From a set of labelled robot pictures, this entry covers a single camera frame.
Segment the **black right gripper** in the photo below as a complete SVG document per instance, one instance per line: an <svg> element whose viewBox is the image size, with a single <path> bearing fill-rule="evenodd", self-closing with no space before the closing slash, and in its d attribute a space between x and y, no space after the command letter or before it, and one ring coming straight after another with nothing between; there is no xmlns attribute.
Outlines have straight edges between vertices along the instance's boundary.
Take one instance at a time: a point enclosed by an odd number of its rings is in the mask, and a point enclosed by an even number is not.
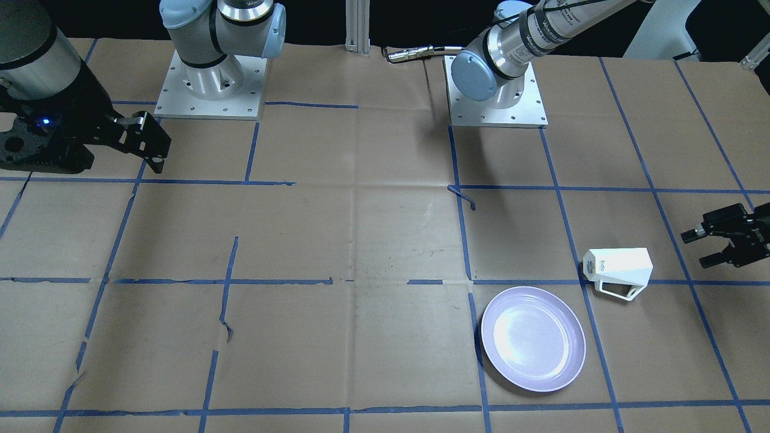
<svg viewBox="0 0 770 433"><path fill-rule="evenodd" d="M2 112L16 115L1 134L3 170L79 174L93 166L89 145L143 159L161 174L171 138L150 114L121 116L85 61L73 83L54 96L15 99L2 85Z"/></svg>

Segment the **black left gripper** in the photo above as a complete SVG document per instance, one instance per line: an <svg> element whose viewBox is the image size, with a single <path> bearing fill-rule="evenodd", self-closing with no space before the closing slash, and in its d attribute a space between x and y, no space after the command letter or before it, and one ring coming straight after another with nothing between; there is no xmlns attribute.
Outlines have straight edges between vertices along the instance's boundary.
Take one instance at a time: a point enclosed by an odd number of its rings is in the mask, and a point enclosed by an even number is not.
<svg viewBox="0 0 770 433"><path fill-rule="evenodd" d="M701 224L681 234L686 244L720 236L730 239L730 248L699 258L702 268L709 269L721 264L741 268L767 258L769 241L769 203L747 213L742 204L732 204L702 215Z"/></svg>

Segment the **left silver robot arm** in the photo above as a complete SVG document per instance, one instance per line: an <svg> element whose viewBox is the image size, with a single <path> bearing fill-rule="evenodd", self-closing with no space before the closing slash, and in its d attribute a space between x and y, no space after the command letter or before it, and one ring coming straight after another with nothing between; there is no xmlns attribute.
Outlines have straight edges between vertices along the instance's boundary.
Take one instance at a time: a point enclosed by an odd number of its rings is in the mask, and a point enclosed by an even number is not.
<svg viewBox="0 0 770 433"><path fill-rule="evenodd" d="M503 16L460 49L448 76L462 96L488 102L506 85L522 88L534 58L549 55L627 6L627 1L539 1L534 5L505 1ZM752 213L741 204L715 209L682 233L681 239L690 244L710 236L724 238L728 245L700 258L702 268L723 263L742 268L768 258L768 205Z"/></svg>

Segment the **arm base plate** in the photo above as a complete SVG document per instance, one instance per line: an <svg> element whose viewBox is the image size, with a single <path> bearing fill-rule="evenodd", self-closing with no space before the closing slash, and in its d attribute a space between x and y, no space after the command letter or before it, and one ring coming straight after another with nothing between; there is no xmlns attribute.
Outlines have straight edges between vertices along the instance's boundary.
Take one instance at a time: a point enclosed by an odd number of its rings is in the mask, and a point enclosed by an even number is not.
<svg viewBox="0 0 770 433"><path fill-rule="evenodd" d="M495 95L478 102L464 96L451 78L455 57L445 57L446 94L451 126L544 128L549 124L535 68L530 64L525 75L501 86Z"/></svg>
<svg viewBox="0 0 770 433"><path fill-rule="evenodd" d="M177 120L258 121L267 68L266 58L229 55L219 65L196 69L175 52L154 115Z"/></svg>

